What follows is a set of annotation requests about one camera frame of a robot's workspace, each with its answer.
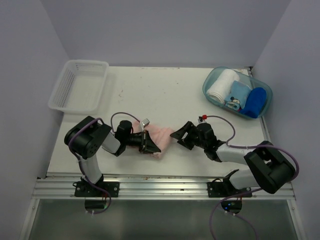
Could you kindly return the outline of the white plastic basket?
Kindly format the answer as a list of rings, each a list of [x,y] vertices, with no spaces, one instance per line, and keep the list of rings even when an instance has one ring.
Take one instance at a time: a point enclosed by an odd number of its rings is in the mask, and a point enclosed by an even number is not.
[[[105,61],[67,61],[57,78],[48,107],[65,114],[96,114],[108,72],[109,64]]]

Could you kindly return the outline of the pink towel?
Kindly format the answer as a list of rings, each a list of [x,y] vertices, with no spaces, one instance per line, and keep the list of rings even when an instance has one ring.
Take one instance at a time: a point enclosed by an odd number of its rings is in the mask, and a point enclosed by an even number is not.
[[[153,153],[151,156],[156,159],[161,159],[172,141],[171,134],[174,130],[169,127],[159,127],[154,124],[149,124],[145,129],[149,132],[152,141],[161,150],[161,152]]]

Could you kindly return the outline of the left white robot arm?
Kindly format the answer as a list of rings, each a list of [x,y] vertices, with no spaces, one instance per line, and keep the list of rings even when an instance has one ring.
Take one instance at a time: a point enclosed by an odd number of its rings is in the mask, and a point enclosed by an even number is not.
[[[134,132],[131,121],[122,120],[116,131],[101,118],[85,117],[64,137],[64,144],[76,157],[80,172],[87,182],[86,190],[92,196],[103,193],[103,174],[100,171],[96,153],[103,148],[108,153],[119,156],[126,147],[135,147],[142,154],[161,153],[161,149],[152,140],[147,130]]]

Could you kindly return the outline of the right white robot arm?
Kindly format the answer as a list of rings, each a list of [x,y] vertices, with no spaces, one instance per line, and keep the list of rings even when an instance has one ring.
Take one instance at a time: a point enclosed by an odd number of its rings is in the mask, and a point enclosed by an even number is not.
[[[209,183],[209,188],[219,197],[240,194],[249,196],[252,188],[274,194],[284,184],[297,177],[297,161],[289,161],[288,152],[266,140],[253,146],[231,145],[229,140],[221,141],[216,137],[211,125],[206,122],[207,118],[207,115],[200,116],[198,125],[188,121],[170,136],[189,150],[195,146],[203,149],[212,161],[247,166],[245,170],[232,170],[221,180],[215,179]]]

